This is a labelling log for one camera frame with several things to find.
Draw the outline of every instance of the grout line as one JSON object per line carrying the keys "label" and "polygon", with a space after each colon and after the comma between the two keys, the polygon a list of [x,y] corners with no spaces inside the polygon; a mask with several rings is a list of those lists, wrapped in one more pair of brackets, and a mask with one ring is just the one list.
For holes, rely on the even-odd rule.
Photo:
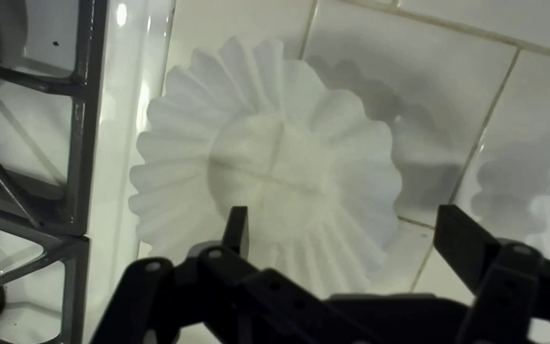
{"label": "grout line", "polygon": [[488,109],[486,109],[486,116],[484,116],[482,126],[480,126],[480,134],[479,134],[479,137],[475,139],[473,147],[469,149],[469,155],[467,155],[465,164],[463,164],[463,168],[461,168],[461,172],[459,172],[459,177],[457,177],[456,185],[452,187],[452,193],[450,193],[450,199],[448,199],[450,202],[456,199],[456,195],[457,195],[457,191],[459,191],[459,187],[461,187],[461,179],[463,179],[463,176],[465,176],[465,172],[467,172],[467,168],[469,168],[471,158],[479,153],[479,147],[480,147],[482,135],[484,135],[484,132],[486,132],[486,126],[488,126],[488,122],[490,122],[490,116],[492,116],[496,105],[500,103],[500,97],[503,95],[503,88],[505,88],[505,84],[507,84],[507,78],[511,76],[511,70],[513,70],[515,65],[517,65],[519,55],[521,55],[521,49],[517,48],[517,51],[515,51],[515,55],[511,57],[509,67],[507,67],[507,70],[505,70],[505,74],[503,74],[503,78],[501,78],[501,84],[498,86],[498,91],[496,91],[496,95],[492,97],[492,101],[490,101],[490,105],[488,105]]}
{"label": "grout line", "polygon": [[438,19],[438,17],[431,17],[431,15],[423,15],[423,13],[414,13],[414,11],[408,11],[408,9],[400,9],[396,5],[387,5],[387,4],[377,4],[377,2],[370,2],[368,4],[364,0],[349,0],[349,4],[370,7],[370,9],[375,9],[375,11],[381,11],[381,13],[389,13],[389,15],[396,15],[396,17],[404,17],[404,19],[412,19],[412,21],[417,21],[417,23],[427,23],[427,25],[435,25],[435,27],[440,27],[440,28],[448,28],[448,30],[479,36],[479,38],[484,38],[484,40],[494,40],[494,42],[500,42],[500,44],[515,46],[519,49],[526,49],[526,51],[534,51],[534,53],[542,53],[542,55],[550,57],[550,48],[547,46],[540,46],[540,44],[532,44],[532,42],[526,42],[526,40],[511,38],[511,36],[505,36],[505,34],[500,34],[500,32],[490,32],[490,30],[484,30],[484,28],[479,28],[479,27],[471,27],[471,25],[463,25],[463,23],[456,23],[456,21],[446,21],[446,19]]}
{"label": "grout line", "polygon": [[309,15],[309,23],[307,23],[307,28],[305,28],[305,36],[303,36],[301,46],[299,46],[299,59],[305,57],[307,44],[309,44],[309,34],[310,34],[310,30],[312,30],[312,23],[314,23],[314,17],[316,17],[318,2],[320,2],[320,0],[312,0],[312,11],[310,11],[310,15]]}
{"label": "grout line", "polygon": [[421,227],[421,229],[427,229],[427,231],[433,231],[431,225],[423,223],[423,221],[417,221],[417,220],[412,220],[412,218],[404,218],[404,216],[396,216],[398,221],[406,221],[406,223],[412,223],[415,227]]}
{"label": "grout line", "polygon": [[412,283],[410,283],[410,292],[414,292],[415,290],[415,285],[419,283],[419,279],[421,279],[421,275],[423,275],[423,269],[425,269],[425,265],[427,265],[427,260],[429,260],[429,256],[431,256],[431,246],[427,248],[427,252],[425,252],[425,258],[423,258],[423,262],[421,262],[421,267],[419,267],[419,271],[414,275],[414,279],[412,279]]}

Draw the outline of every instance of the metal rack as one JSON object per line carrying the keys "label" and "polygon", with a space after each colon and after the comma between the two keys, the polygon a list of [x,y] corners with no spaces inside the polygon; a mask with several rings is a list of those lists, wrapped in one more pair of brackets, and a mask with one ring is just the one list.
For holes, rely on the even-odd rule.
{"label": "metal rack", "polygon": [[87,202],[97,126],[98,74],[106,0],[77,0],[76,65],[64,78],[0,67],[0,80],[43,93],[68,95],[70,149],[64,185],[11,174],[0,164],[0,231],[43,248],[24,265],[0,275],[0,286],[53,262],[64,265],[60,332],[47,342],[79,342],[87,275]]}

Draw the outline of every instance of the white paper coffee filter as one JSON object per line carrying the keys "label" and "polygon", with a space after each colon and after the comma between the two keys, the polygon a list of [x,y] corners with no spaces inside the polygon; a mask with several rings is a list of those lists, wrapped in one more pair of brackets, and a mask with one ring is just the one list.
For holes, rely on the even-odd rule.
{"label": "white paper coffee filter", "polygon": [[312,292],[368,290],[396,231],[391,134],[280,42],[196,51],[148,107],[129,177],[137,233],[179,262],[247,206],[249,262]]}

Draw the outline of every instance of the white ceramic tile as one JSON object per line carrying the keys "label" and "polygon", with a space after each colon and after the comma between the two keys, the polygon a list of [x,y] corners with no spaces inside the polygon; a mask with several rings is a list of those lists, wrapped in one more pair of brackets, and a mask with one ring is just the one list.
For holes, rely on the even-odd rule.
{"label": "white ceramic tile", "polygon": [[177,0],[167,67],[188,63],[196,48],[215,49],[226,38],[255,46],[276,38],[297,57],[314,0]]}
{"label": "white ceramic tile", "polygon": [[503,44],[341,2],[318,2],[305,49],[328,86],[391,126],[396,212],[423,223],[450,200],[511,57]]}
{"label": "white ceramic tile", "polygon": [[433,231],[400,221],[398,235],[385,244],[387,260],[370,292],[408,292],[429,252]]}
{"label": "white ceramic tile", "polygon": [[550,57],[519,55],[456,202],[550,258]]}
{"label": "white ceramic tile", "polygon": [[400,0],[400,7],[550,48],[543,0]]}
{"label": "white ceramic tile", "polygon": [[467,286],[457,279],[457,275],[446,265],[442,256],[431,248],[427,262],[414,285],[414,292],[431,292],[440,298],[457,300],[465,306],[473,302],[473,294]]}

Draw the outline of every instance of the tile wall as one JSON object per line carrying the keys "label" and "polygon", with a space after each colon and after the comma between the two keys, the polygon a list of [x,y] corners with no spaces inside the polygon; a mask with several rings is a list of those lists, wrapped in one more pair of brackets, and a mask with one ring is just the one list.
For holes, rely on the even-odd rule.
{"label": "tile wall", "polygon": [[404,235],[375,290],[471,302],[429,248],[440,202],[550,258],[550,2],[177,0],[169,65],[228,36],[286,40],[391,126]]}

